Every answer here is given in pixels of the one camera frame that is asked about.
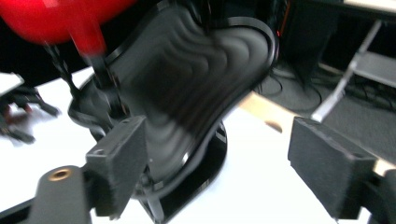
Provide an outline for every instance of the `gray carpet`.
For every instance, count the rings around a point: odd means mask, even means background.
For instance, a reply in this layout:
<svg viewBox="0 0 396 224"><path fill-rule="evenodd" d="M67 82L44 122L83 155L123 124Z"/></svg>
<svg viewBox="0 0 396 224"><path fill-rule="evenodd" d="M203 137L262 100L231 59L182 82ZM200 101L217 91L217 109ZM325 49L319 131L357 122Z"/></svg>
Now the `gray carpet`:
<svg viewBox="0 0 396 224"><path fill-rule="evenodd" d="M318 91L324 100L333 90L319 85L303 88L287 69L276 70L275 74L264 80L257 92L303 117L309 118L318 107ZM347 94L323 123L367 151L396 163L395 112L376 108Z"/></svg>

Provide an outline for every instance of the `black chair seat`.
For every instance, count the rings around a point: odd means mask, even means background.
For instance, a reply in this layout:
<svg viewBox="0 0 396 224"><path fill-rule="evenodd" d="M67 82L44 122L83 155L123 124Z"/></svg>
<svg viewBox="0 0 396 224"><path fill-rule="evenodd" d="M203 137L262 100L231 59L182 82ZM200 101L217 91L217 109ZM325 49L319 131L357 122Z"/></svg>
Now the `black chair seat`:
<svg viewBox="0 0 396 224"><path fill-rule="evenodd" d="M160 8L110 65L121 100L133 116L147 117L155 181L202 150L225 113L267 75L274 59L268 30L240 22L206 35L188 8Z"/></svg>

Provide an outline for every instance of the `black foam block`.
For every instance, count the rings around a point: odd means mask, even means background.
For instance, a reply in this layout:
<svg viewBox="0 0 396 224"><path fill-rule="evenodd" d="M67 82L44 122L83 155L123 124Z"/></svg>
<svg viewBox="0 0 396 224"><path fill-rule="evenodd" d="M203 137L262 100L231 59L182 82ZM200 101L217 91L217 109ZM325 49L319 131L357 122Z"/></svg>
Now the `black foam block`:
<svg viewBox="0 0 396 224"><path fill-rule="evenodd" d="M358 217L376 157L323 124L296 118L288 158L332 217Z"/></svg>
<svg viewBox="0 0 396 224"><path fill-rule="evenodd" d="M96 182L92 203L97 216L120 217L147 167L144 121L122 121L86 154L85 168Z"/></svg>

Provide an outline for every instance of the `table surface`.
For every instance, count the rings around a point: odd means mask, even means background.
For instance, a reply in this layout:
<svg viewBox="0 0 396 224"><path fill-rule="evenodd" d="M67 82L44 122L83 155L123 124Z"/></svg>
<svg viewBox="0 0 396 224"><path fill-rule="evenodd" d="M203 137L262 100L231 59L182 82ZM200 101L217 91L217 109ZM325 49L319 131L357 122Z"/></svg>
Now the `table surface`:
<svg viewBox="0 0 396 224"><path fill-rule="evenodd" d="M0 72L0 96L12 91L23 83L19 75Z"/></svg>
<svg viewBox="0 0 396 224"><path fill-rule="evenodd" d="M85 69L75 74L74 80L80 84L91 73L91 68ZM67 116L71 96L64 82L58 79L38 90L63 113L53 118L34 107L18 126L35 137L32 145L0 136L0 211L34 197L37 181L47 171L83 165L85 153L95 145L90 132ZM254 114L257 111L248 112L254 103L251 97L255 96L249 95L224 119L229 148L220 175L170 223L336 223L290 167L288 127L279 133L266 124L268 120L259 119ZM339 223L367 223L368 213L363 211L360 220ZM92 222L110 223L95 215ZM131 200L115 223L152 221L140 204Z"/></svg>
<svg viewBox="0 0 396 224"><path fill-rule="evenodd" d="M344 0L344 4L396 12L396 0Z"/></svg>

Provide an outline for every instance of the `floor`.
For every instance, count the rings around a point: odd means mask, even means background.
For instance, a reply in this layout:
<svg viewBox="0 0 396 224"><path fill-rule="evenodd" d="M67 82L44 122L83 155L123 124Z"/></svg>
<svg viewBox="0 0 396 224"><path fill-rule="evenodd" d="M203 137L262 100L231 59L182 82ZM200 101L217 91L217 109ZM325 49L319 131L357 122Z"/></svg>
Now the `floor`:
<svg viewBox="0 0 396 224"><path fill-rule="evenodd" d="M303 87L292 69L280 63L256 92L309 118L320 102L331 93L339 77L340 74L319 68L312 78L312 84ZM369 90L372 86L373 83L366 80L351 80L346 96L323 123L378 157L396 163L395 98L392 95L379 97L376 94L374 104L373 101L368 103L362 97L357 97L365 94L370 98Z"/></svg>

